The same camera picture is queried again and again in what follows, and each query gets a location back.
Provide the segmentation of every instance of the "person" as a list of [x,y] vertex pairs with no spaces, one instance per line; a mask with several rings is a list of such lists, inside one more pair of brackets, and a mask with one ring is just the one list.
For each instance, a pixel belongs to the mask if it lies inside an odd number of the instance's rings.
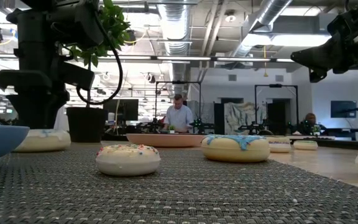
[[316,115],[314,113],[308,113],[301,123],[299,132],[304,135],[310,135],[310,133],[325,131],[326,129],[322,124],[316,124]]
[[189,107],[183,105],[181,94],[176,94],[173,98],[173,105],[167,110],[167,115],[163,121],[163,129],[168,130],[169,126],[174,126],[176,132],[187,133],[192,128],[190,125],[192,122],[193,113]]

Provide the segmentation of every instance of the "woven placemat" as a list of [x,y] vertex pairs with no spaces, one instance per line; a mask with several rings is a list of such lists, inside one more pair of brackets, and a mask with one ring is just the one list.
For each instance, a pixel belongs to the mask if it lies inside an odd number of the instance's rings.
[[0,223],[358,223],[358,187],[279,162],[161,149],[158,172],[118,178],[98,150],[0,158]]

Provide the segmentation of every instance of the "artwork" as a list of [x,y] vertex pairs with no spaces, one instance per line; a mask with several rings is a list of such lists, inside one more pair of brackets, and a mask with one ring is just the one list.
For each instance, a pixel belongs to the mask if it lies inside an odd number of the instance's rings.
[[[248,134],[248,131],[239,132],[242,125],[250,125],[255,121],[255,104],[247,103],[225,103],[224,104],[224,134]],[[258,123],[266,119],[266,104],[257,107]]]

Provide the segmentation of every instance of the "potted plant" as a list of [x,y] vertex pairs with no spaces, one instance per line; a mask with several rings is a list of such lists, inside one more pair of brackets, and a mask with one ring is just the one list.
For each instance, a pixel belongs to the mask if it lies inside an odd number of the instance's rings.
[[170,126],[169,126],[169,133],[175,134],[175,127],[174,127],[174,125],[170,125]]
[[[130,27],[129,22],[124,21],[122,8],[115,6],[111,0],[103,0],[104,6],[100,8],[99,20],[109,36],[109,40],[115,49],[121,50],[126,40],[129,40],[129,34],[126,30]],[[104,40],[102,44],[90,49],[82,49],[76,45],[71,46],[70,51],[76,61],[82,58],[84,66],[91,65],[95,67],[99,64],[99,57],[107,57],[111,50],[108,41]],[[99,108],[91,108],[87,103],[86,107],[67,108],[68,124],[70,127],[70,137],[72,142],[92,142],[101,141],[104,133],[104,124],[107,120],[108,112]]]

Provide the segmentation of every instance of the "exposed ductwork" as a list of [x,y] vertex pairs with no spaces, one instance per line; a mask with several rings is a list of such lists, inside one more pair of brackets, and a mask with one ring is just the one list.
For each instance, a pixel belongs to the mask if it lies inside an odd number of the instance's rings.
[[[189,33],[190,7],[186,4],[161,4],[158,11],[162,18],[162,35],[164,39],[172,40],[165,43],[165,50],[168,55],[188,55],[188,43],[180,42],[186,40]],[[172,63],[170,76],[172,81],[185,81],[185,75],[189,75],[190,65],[186,63]],[[175,94],[182,94],[182,86],[174,85]]]
[[[284,9],[292,2],[292,0],[263,0],[260,9],[248,15],[242,26],[242,42],[231,53],[231,57],[245,57],[251,51],[254,45],[249,43],[247,38],[250,31],[268,27],[272,29],[274,21],[280,16]],[[236,65],[244,67],[239,63],[226,64],[225,68],[233,69]]]

